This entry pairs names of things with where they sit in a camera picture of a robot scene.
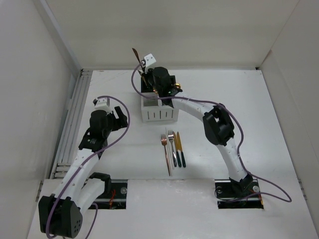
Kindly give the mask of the rose gold fork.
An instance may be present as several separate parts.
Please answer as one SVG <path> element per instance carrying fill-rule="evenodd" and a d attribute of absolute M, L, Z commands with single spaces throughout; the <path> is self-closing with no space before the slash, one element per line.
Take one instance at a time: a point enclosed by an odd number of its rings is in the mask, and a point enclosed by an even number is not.
<path fill-rule="evenodd" d="M 170 169 L 170 163 L 169 163 L 169 157 L 168 157 L 168 152 L 167 152 L 167 138 L 165 134 L 162 134 L 161 137 L 161 144 L 164 147 L 164 153 L 165 153 L 165 160 L 166 160 L 166 165 L 167 165 L 167 170 L 168 170 L 168 174 L 171 177 L 171 169 Z"/>

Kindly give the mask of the rose gold knife green handle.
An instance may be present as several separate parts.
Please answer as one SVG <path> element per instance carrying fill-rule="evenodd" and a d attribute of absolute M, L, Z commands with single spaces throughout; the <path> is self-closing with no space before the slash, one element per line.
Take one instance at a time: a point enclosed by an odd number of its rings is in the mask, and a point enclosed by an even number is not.
<path fill-rule="evenodd" d="M 182 150 L 182 145 L 181 145 L 181 140 L 180 140 L 179 132 L 177 133 L 176 137 L 177 137 L 178 150 L 179 150 L 180 153 L 181 153 L 182 166 L 185 168 L 185 167 L 186 167 L 186 161 L 185 161 L 185 157 L 184 157 L 183 150 Z"/>

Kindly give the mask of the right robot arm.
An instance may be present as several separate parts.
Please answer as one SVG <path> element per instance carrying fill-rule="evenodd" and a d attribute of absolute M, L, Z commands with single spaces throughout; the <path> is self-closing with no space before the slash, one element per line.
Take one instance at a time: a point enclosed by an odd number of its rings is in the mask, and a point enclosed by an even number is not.
<path fill-rule="evenodd" d="M 164 67 L 144 70 L 141 75 L 147 86 L 158 93 L 165 105 L 182 110 L 203 123 L 207 140 L 218 148 L 226 164 L 232 193 L 236 196 L 247 193 L 253 178 L 244 169 L 239 158 L 234 140 L 234 124 L 225 106 L 212 106 L 211 103 L 192 100 L 177 86 L 174 76 Z"/>

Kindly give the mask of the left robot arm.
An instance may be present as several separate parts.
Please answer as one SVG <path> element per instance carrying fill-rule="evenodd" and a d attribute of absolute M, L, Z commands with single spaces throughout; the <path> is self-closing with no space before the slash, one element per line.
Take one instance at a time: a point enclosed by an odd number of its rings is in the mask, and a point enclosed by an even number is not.
<path fill-rule="evenodd" d="M 124 115 L 119 106 L 113 110 L 108 106 L 96 107 L 91 112 L 89 127 L 66 175 L 49 196 L 42 196 L 38 202 L 40 231 L 47 238 L 77 237 L 83 216 L 94 200 L 110 195 L 110 176 L 93 173 L 92 169 L 110 147 L 110 133 L 127 130 L 129 123 L 129 115 Z"/>

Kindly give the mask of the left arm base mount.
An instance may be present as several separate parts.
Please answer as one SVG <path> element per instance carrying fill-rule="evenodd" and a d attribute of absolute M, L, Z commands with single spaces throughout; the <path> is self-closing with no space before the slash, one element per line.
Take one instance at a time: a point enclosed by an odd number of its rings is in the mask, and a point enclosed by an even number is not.
<path fill-rule="evenodd" d="M 127 193 L 128 180 L 111 179 L 107 189 L 95 199 L 94 203 L 100 210 L 126 209 Z"/>

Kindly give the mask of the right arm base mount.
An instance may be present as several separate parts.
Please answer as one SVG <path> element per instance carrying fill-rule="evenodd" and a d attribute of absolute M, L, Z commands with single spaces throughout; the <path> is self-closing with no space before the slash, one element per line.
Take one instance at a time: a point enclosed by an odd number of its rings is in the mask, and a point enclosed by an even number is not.
<path fill-rule="evenodd" d="M 215 197 L 217 198 L 218 209 L 263 209 L 261 195 L 253 195 L 247 199 L 243 197 L 259 192 L 257 179 L 243 192 L 236 192 L 230 180 L 215 180 Z"/>

